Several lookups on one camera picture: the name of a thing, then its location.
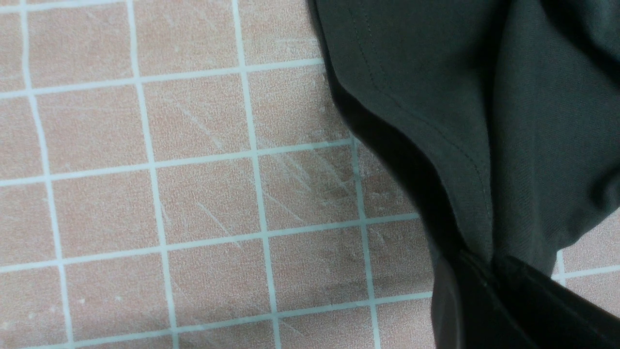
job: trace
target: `dark green fabric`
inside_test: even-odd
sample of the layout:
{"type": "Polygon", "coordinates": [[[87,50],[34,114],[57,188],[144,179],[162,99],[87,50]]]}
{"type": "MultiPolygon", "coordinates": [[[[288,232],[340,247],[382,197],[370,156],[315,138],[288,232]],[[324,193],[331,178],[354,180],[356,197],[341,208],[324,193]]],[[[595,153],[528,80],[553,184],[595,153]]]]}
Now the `dark green fabric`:
{"type": "Polygon", "coordinates": [[[620,1],[316,5],[334,79],[428,159],[487,263],[550,274],[620,205],[620,1]]]}

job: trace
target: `garment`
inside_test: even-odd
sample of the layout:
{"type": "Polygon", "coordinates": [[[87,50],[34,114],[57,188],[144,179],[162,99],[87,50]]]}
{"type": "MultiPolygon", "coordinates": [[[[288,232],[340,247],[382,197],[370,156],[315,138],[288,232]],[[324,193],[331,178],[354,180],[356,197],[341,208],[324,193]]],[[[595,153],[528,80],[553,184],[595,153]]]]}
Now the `garment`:
{"type": "MultiPolygon", "coordinates": [[[[517,348],[559,343],[524,324],[542,316],[515,306],[528,294],[553,319],[580,314],[558,331],[616,331],[600,345],[620,343],[616,318],[592,320],[603,311],[545,277],[557,250],[620,206],[620,1],[309,3],[344,120],[420,209],[439,279],[436,338],[436,310],[472,316],[463,300],[478,296],[487,315],[504,307],[485,323],[498,338],[512,328],[517,348]]],[[[472,347],[458,336],[446,348],[472,347]]]]}

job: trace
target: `seam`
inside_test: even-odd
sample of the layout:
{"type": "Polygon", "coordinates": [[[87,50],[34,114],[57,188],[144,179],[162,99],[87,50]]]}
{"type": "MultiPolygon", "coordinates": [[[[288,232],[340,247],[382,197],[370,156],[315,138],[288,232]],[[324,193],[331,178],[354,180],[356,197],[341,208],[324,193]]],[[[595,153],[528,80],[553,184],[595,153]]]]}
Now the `seam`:
{"type": "MultiPolygon", "coordinates": [[[[377,61],[378,61],[378,63],[379,63],[379,69],[381,70],[381,74],[382,74],[382,76],[383,76],[383,79],[385,80],[385,75],[386,75],[386,74],[385,74],[385,71],[384,71],[384,69],[383,69],[383,64],[381,63],[381,60],[378,58],[378,57],[379,57],[379,55],[377,54],[376,47],[375,47],[375,45],[374,45],[373,36],[372,36],[371,30],[370,30],[370,23],[369,23],[369,20],[368,20],[368,14],[366,13],[366,11],[364,11],[364,10],[363,10],[362,5],[361,5],[361,1],[360,1],[360,2],[358,2],[358,5],[359,5],[359,8],[360,8],[360,11],[363,13],[364,18],[365,18],[365,22],[366,22],[366,29],[367,29],[367,31],[368,31],[368,36],[370,37],[370,44],[371,44],[371,47],[372,47],[372,49],[373,49],[373,54],[375,55],[375,57],[377,57],[377,61]]],[[[375,83],[375,81],[374,81],[373,74],[372,74],[372,72],[371,72],[371,70],[370,70],[370,65],[368,64],[368,59],[366,58],[366,54],[364,53],[364,50],[363,50],[363,49],[362,49],[362,47],[361,47],[361,40],[360,40],[360,35],[359,35],[359,31],[358,31],[358,26],[357,26],[357,23],[355,22],[355,18],[354,18],[354,16],[353,16],[353,13],[351,12],[351,8],[350,8],[349,6],[347,6],[347,10],[348,10],[348,12],[349,12],[349,16],[351,17],[351,21],[353,22],[353,28],[354,28],[354,30],[355,30],[355,37],[356,37],[356,39],[357,39],[358,48],[360,49],[360,53],[361,53],[361,55],[362,55],[362,58],[364,59],[364,63],[366,64],[366,72],[368,73],[368,76],[370,77],[370,82],[371,82],[371,84],[374,86],[374,88],[375,88],[378,92],[380,92],[380,93],[381,93],[381,94],[383,94],[384,96],[386,96],[386,97],[388,97],[389,99],[391,99],[391,100],[392,100],[392,102],[394,102],[394,104],[395,104],[395,105],[396,105],[396,106],[397,106],[400,110],[404,111],[405,113],[407,113],[407,114],[408,114],[408,115],[410,115],[411,117],[413,117],[413,118],[417,119],[418,121],[421,121],[421,122],[423,122],[424,124],[426,124],[427,126],[429,126],[431,129],[433,129],[435,132],[437,132],[437,134],[438,134],[438,135],[439,135],[439,136],[440,136],[440,137],[441,137],[441,138],[442,138],[445,142],[447,142],[448,144],[452,145],[452,146],[453,146],[454,148],[456,148],[459,152],[461,152],[461,154],[463,154],[463,155],[465,156],[465,158],[466,158],[466,159],[467,159],[467,160],[471,163],[471,165],[474,167],[474,171],[476,172],[476,175],[477,175],[477,177],[478,177],[478,182],[479,182],[479,184],[480,184],[480,186],[481,186],[481,188],[482,188],[482,192],[484,193],[484,192],[485,192],[485,190],[484,190],[484,183],[482,182],[482,175],[481,175],[481,173],[480,173],[480,170],[478,169],[478,166],[476,166],[476,163],[475,163],[474,159],[473,159],[473,158],[471,158],[471,156],[469,156],[469,155],[468,155],[468,154],[467,154],[467,153],[466,153],[466,152],[465,152],[465,151],[464,151],[461,147],[459,147],[458,145],[456,145],[455,143],[453,143],[452,141],[450,141],[450,140],[447,138],[447,136],[446,136],[445,134],[443,134],[443,132],[441,132],[441,131],[437,128],[437,127],[435,127],[434,125],[432,125],[432,124],[428,123],[426,120],[424,120],[424,119],[422,119],[422,118],[420,118],[420,117],[417,117],[417,116],[413,115],[413,113],[411,113],[410,111],[408,111],[406,108],[402,107],[402,105],[401,105],[400,103],[398,103],[398,101],[397,101],[396,99],[394,99],[394,98],[393,98],[390,94],[385,93],[382,89],[380,89],[380,88],[377,86],[377,84],[376,84],[376,83],[375,83]]],[[[486,210],[487,218],[488,218],[489,220],[491,220],[491,216],[490,216],[490,212],[489,212],[489,203],[487,202],[487,198],[483,195],[483,196],[482,196],[482,199],[483,199],[483,201],[484,201],[484,208],[485,208],[485,210],[486,210]]]]}

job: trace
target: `scratch mark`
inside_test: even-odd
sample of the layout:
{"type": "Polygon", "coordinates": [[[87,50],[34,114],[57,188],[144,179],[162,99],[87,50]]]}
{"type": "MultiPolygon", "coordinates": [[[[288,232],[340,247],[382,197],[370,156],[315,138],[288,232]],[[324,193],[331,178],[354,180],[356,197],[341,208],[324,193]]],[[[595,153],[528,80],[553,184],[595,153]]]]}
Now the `scratch mark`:
{"type": "Polygon", "coordinates": [[[269,195],[268,193],[266,193],[265,191],[263,191],[263,195],[267,196],[267,199],[270,199],[271,201],[275,202],[278,206],[282,207],[282,209],[284,209],[284,211],[287,211],[289,214],[291,214],[293,216],[293,218],[299,220],[300,222],[305,223],[306,221],[301,219],[300,216],[296,215],[293,211],[289,210],[288,207],[286,207],[282,202],[280,202],[280,200],[276,199],[275,197],[269,195]]]}
{"type": "Polygon", "coordinates": [[[164,205],[161,205],[161,215],[164,216],[164,224],[166,227],[172,227],[172,220],[168,216],[168,213],[166,213],[166,208],[164,205]]]}
{"type": "MultiPolygon", "coordinates": [[[[207,209],[205,207],[205,205],[201,204],[200,202],[196,202],[196,205],[202,210],[204,211],[204,213],[206,213],[209,217],[211,217],[211,219],[213,219],[220,228],[222,228],[222,230],[224,230],[224,233],[226,235],[228,235],[229,237],[233,237],[229,232],[228,229],[226,229],[226,227],[219,221],[219,219],[217,217],[215,217],[215,215],[213,215],[211,213],[211,211],[209,211],[209,209],[207,209]]],[[[239,247],[241,250],[243,250],[243,248],[241,247],[241,244],[237,241],[233,241],[235,245],[237,245],[237,247],[239,247]]]]}

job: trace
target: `grid line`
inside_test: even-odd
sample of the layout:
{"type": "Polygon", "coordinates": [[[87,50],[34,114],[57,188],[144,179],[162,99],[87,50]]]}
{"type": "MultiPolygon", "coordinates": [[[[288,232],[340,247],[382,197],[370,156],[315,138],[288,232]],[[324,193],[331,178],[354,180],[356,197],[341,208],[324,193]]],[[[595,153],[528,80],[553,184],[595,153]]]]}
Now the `grid line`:
{"type": "Polygon", "coordinates": [[[51,10],[51,9],[86,7],[86,6],[113,4],[115,2],[123,2],[123,1],[124,0],[73,0],[73,1],[44,2],[41,4],[9,5],[9,6],[0,6],[0,14],[16,13],[20,11],[35,12],[35,11],[46,11],[46,10],[51,10]]]}
{"type": "Polygon", "coordinates": [[[164,275],[164,288],[166,290],[166,303],[168,305],[168,319],[172,330],[172,348],[179,349],[179,336],[175,330],[177,328],[177,315],[174,309],[174,299],[172,297],[172,280],[170,276],[170,265],[168,251],[166,249],[166,232],[164,231],[164,221],[161,212],[161,202],[159,200],[159,186],[157,185],[157,171],[155,168],[155,156],[153,153],[153,142],[149,128],[149,119],[146,112],[146,101],[144,100],[144,89],[140,81],[140,66],[138,63],[138,36],[136,34],[136,21],[133,10],[133,0],[127,0],[127,18],[129,20],[130,33],[130,52],[131,68],[136,80],[136,91],[138,93],[138,103],[142,119],[142,131],[144,133],[144,144],[146,147],[146,157],[149,161],[149,174],[151,176],[151,189],[153,191],[153,205],[155,209],[155,221],[157,223],[157,235],[159,237],[162,273],[164,275]]]}
{"type": "Polygon", "coordinates": [[[377,318],[377,307],[374,301],[374,282],[373,270],[370,262],[370,249],[368,243],[368,227],[366,224],[366,211],[364,210],[364,194],[361,188],[360,162],[357,152],[357,139],[351,133],[351,153],[353,165],[353,177],[355,178],[355,192],[357,195],[357,210],[361,224],[361,244],[364,251],[364,264],[366,267],[366,288],[368,290],[368,301],[370,307],[370,319],[373,325],[374,349],[381,349],[381,337],[379,334],[379,320],[377,318]]]}
{"type": "Polygon", "coordinates": [[[564,277],[564,274],[566,272],[565,270],[565,266],[564,266],[564,252],[562,250],[559,250],[557,252],[557,271],[558,274],[560,276],[560,278],[558,279],[558,283],[564,287],[566,287],[566,278],[564,277]]]}
{"type": "MultiPolygon", "coordinates": [[[[43,131],[43,124],[38,113],[37,98],[32,94],[32,79],[30,77],[30,38],[28,29],[28,12],[26,9],[26,0],[20,0],[20,16],[21,16],[21,29],[22,29],[22,69],[24,74],[24,85],[26,87],[28,101],[32,111],[32,117],[34,118],[35,128],[37,129],[37,136],[39,140],[39,146],[41,150],[41,164],[43,166],[43,179],[45,181],[45,188],[47,191],[48,208],[50,210],[51,231],[54,240],[54,253],[56,260],[61,261],[63,259],[63,249],[60,242],[60,231],[58,229],[58,218],[56,216],[56,204],[54,202],[54,191],[51,186],[50,179],[50,160],[48,157],[47,143],[45,141],[45,133],[43,131]]],[[[71,323],[71,311],[69,309],[69,295],[67,290],[67,275],[64,265],[58,265],[58,274],[60,279],[60,298],[63,305],[64,315],[64,329],[67,338],[67,344],[69,348],[73,348],[73,325],[71,323]]]]}
{"type": "MultiPolygon", "coordinates": [[[[259,208],[260,234],[263,242],[263,253],[265,258],[265,275],[267,277],[267,289],[269,292],[269,306],[271,313],[278,312],[275,297],[275,283],[273,282],[273,269],[271,261],[271,251],[269,249],[269,236],[267,235],[267,216],[265,215],[265,201],[263,200],[263,189],[260,181],[259,153],[257,151],[256,129],[254,127],[254,116],[252,115],[252,101],[250,100],[250,86],[247,79],[246,54],[243,47],[243,37],[241,32],[241,17],[239,15],[239,3],[237,0],[231,1],[232,21],[234,23],[235,41],[237,45],[237,59],[241,74],[241,85],[243,89],[244,107],[246,110],[247,129],[252,152],[252,167],[254,171],[254,186],[256,188],[256,200],[259,208]]],[[[277,318],[272,319],[273,342],[275,349],[281,349],[280,343],[280,322],[277,318]]]]}
{"type": "MultiPolygon", "coordinates": [[[[400,220],[412,220],[412,219],[418,219],[418,215],[417,214],[389,215],[389,216],[384,216],[384,217],[366,219],[365,222],[366,224],[380,224],[380,223],[389,223],[389,222],[397,222],[400,220]]],[[[288,228],[288,229],[283,229],[283,230],[271,230],[265,233],[263,232],[248,233],[248,234],[243,234],[243,235],[210,238],[206,240],[197,240],[197,241],[192,241],[192,242],[171,243],[171,244],[166,244],[166,246],[164,246],[164,249],[167,251],[176,251],[176,250],[183,250],[186,248],[219,245],[222,243],[234,243],[234,242],[240,242],[240,241],[246,241],[246,240],[259,239],[263,237],[263,234],[266,234],[267,237],[278,237],[278,236],[294,235],[294,234],[299,234],[299,233],[320,232],[322,230],[358,227],[360,226],[361,222],[362,222],[361,220],[357,219],[357,220],[348,220],[345,222],[338,222],[338,223],[307,225],[305,227],[288,228]]],[[[61,260],[49,260],[49,261],[40,261],[40,262],[32,262],[32,263],[23,263],[23,264],[17,264],[17,265],[0,266],[0,274],[9,273],[12,271],[45,268],[48,266],[57,266],[60,264],[68,265],[68,264],[83,263],[83,262],[89,262],[89,261],[109,260],[112,258],[147,255],[149,253],[158,253],[161,251],[161,249],[162,247],[160,246],[145,247],[145,248],[136,248],[133,250],[98,253],[96,255],[69,257],[69,258],[63,258],[61,260]]]]}
{"type": "MultiPolygon", "coordinates": [[[[85,91],[89,89],[125,86],[125,85],[136,84],[137,82],[152,83],[156,81],[195,79],[195,78],[205,78],[207,76],[239,74],[243,71],[246,71],[246,72],[267,71],[267,70],[284,69],[284,68],[299,68],[302,66],[320,65],[320,64],[323,64],[322,58],[308,58],[304,60],[293,60],[293,61],[284,61],[284,62],[277,62],[277,63],[248,65],[243,68],[240,66],[235,66],[232,68],[197,70],[197,71],[188,71],[185,73],[171,73],[171,74],[161,74],[161,75],[139,76],[137,78],[134,77],[134,78],[112,79],[112,80],[103,80],[103,81],[92,81],[88,83],[50,86],[50,87],[45,87],[45,88],[33,88],[31,90],[31,93],[38,96],[40,94],[85,91]]],[[[25,97],[27,93],[28,92],[26,90],[0,92],[0,99],[25,97]]]]}
{"type": "MultiPolygon", "coordinates": [[[[290,145],[286,147],[259,149],[256,152],[258,156],[263,156],[263,155],[273,155],[273,154],[289,153],[289,152],[300,152],[303,150],[314,150],[314,149],[320,149],[320,148],[340,147],[342,145],[348,145],[349,143],[350,143],[350,140],[346,138],[346,139],[336,140],[332,142],[306,143],[306,144],[300,144],[300,145],[290,145]]],[[[182,166],[182,165],[196,165],[196,164],[202,164],[202,163],[209,163],[213,161],[251,158],[252,156],[253,156],[252,151],[205,155],[205,156],[198,156],[194,158],[154,161],[153,163],[147,162],[147,163],[140,163],[136,165],[114,166],[114,167],[108,167],[108,168],[96,168],[94,170],[50,174],[50,179],[52,181],[58,181],[61,179],[83,178],[83,177],[90,177],[90,176],[103,176],[103,175],[111,175],[114,173],[148,170],[153,166],[155,168],[164,168],[164,167],[182,166]]],[[[0,187],[17,186],[17,185],[33,184],[33,183],[43,183],[45,182],[45,178],[46,177],[44,176],[33,176],[33,177],[16,178],[16,179],[2,179],[0,180],[0,187]]]]}
{"type": "MultiPolygon", "coordinates": [[[[76,342],[75,348],[81,348],[81,347],[86,347],[90,345],[99,345],[99,344],[105,344],[105,343],[125,342],[128,340],[135,340],[135,339],[160,337],[164,335],[173,335],[175,333],[180,334],[180,333],[187,333],[187,332],[220,329],[223,327],[230,327],[230,326],[235,326],[235,325],[250,324],[253,322],[272,320],[273,318],[284,319],[287,317],[294,317],[294,316],[301,316],[301,315],[320,314],[320,313],[330,312],[330,311],[355,309],[359,307],[369,307],[372,304],[389,304],[389,303],[396,303],[396,302],[402,302],[402,301],[427,299],[427,298],[431,298],[432,296],[433,296],[432,292],[419,292],[419,293],[403,294],[400,296],[377,298],[373,302],[369,300],[358,301],[358,302],[346,302],[346,303],[340,303],[340,304],[331,304],[328,306],[288,310],[288,311],[283,311],[283,312],[277,312],[275,314],[261,314],[261,315],[255,315],[255,316],[241,317],[241,318],[232,319],[232,320],[211,322],[208,324],[189,325],[189,326],[178,327],[176,331],[165,329],[165,330],[159,330],[159,331],[132,333],[128,335],[102,337],[102,338],[82,340],[82,341],[76,342]]],[[[42,347],[27,347],[27,348],[21,348],[21,349],[65,349],[65,348],[66,348],[66,344],[64,343],[64,344],[57,344],[57,345],[47,345],[47,346],[42,346],[42,347]]]]}

